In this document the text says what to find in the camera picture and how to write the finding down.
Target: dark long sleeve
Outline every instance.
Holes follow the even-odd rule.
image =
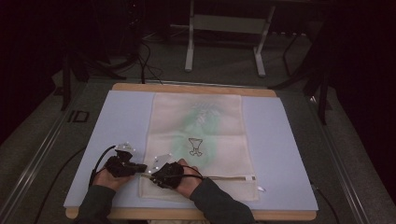
[[[209,178],[194,190],[190,199],[211,223],[245,224],[255,221],[249,207],[234,200]]]
[[[107,219],[116,191],[103,186],[92,185],[78,209],[74,224],[110,224]]]

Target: person's right hand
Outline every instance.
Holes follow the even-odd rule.
[[[188,164],[184,159],[180,159],[178,163],[180,165],[188,166]],[[189,167],[183,167],[183,169],[184,169],[184,175],[199,175],[197,172],[195,172]],[[180,184],[176,188],[176,191],[189,199],[192,192],[196,189],[196,187],[198,187],[198,185],[201,184],[201,182],[202,180],[197,177],[192,177],[192,176],[183,177],[181,179]]]

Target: gray carpet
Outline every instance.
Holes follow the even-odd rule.
[[[280,56],[289,41],[289,38],[282,35],[272,35],[268,38],[264,47],[265,54],[263,54],[268,73],[265,78],[256,75],[251,43],[233,45],[231,48],[222,41],[219,47],[212,47],[214,43],[204,39],[198,39],[195,45],[193,71],[185,73],[184,61],[187,46],[183,34],[175,36],[175,40],[166,43],[147,42],[151,50],[148,65],[152,66],[153,74],[163,82],[264,88],[288,78]],[[303,37],[297,41],[288,55],[291,67],[299,64],[308,47],[309,42]],[[141,52],[143,58],[148,56],[148,50],[145,47],[142,47]],[[106,94],[112,84],[117,82],[91,72],[92,78],[88,84],[75,82],[74,102],[69,106],[69,110],[60,112],[62,99],[59,96],[49,96],[1,146],[0,201],[5,202],[25,165],[41,148],[40,144],[48,140],[46,137],[52,125],[56,123],[56,120],[64,118],[61,122],[62,126],[54,134],[53,145],[49,147],[48,156],[43,160],[41,169],[31,187],[21,198],[21,203],[8,223],[33,223],[40,204],[50,189],[51,181],[62,165],[74,153],[87,145]],[[119,73],[127,76],[128,82],[136,82],[140,76],[140,68],[136,64]],[[146,76],[153,77],[149,70],[146,71]],[[301,94],[303,85],[304,81],[296,83],[283,91],[278,91],[277,94],[286,108],[309,178],[330,201],[341,223],[396,223],[395,205],[379,181],[359,137],[336,99],[334,90],[331,90],[328,99],[331,109],[326,112],[328,125],[323,127],[316,118],[315,105],[312,105]],[[72,110],[90,112],[88,121],[68,122]],[[64,215],[63,203],[81,157],[82,153],[77,154],[61,172],[45,202],[38,223],[70,222]],[[348,181],[352,184],[352,189],[355,190],[363,207],[363,213],[357,214],[350,197],[347,196],[346,192],[350,190],[350,187],[345,183],[344,176],[340,175],[340,164],[337,164],[339,161],[342,162],[342,168],[346,169]],[[315,195],[319,206],[318,216],[309,223],[335,223],[330,206],[317,192]]]

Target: dark background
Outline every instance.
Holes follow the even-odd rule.
[[[167,36],[170,22],[188,23],[187,2],[146,1],[145,24]],[[290,19],[297,14],[290,13],[290,7],[285,6],[276,11],[272,31],[295,32],[296,24],[288,21],[297,21]],[[210,10],[210,7],[208,2],[197,6],[202,10]],[[97,10],[100,9],[95,11],[91,1],[0,2],[0,143],[54,91],[50,77],[62,67],[67,52],[66,39],[96,60],[106,61],[109,54],[125,53],[117,51],[114,44],[108,44],[111,40],[106,31],[100,29],[103,24]],[[118,23],[125,26],[125,12],[118,13],[121,14]],[[396,45],[392,38],[395,15],[395,4],[387,2],[363,1],[355,2],[353,7],[338,7],[305,61],[309,66],[326,64],[331,73],[331,86],[336,88],[342,106],[394,202],[396,111],[392,97],[396,84]]]

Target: desk leg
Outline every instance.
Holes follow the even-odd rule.
[[[268,13],[267,20],[264,23],[262,28],[262,38],[260,40],[260,44],[253,49],[254,58],[256,60],[257,72],[259,73],[259,77],[265,77],[264,65],[262,63],[262,46],[264,45],[265,38],[268,35],[268,30],[270,28],[271,20],[273,18],[275,11],[275,7],[270,8],[270,12]]]
[[[192,71],[192,60],[194,56],[194,0],[190,0],[190,26],[189,26],[189,46],[187,48],[186,72]]]

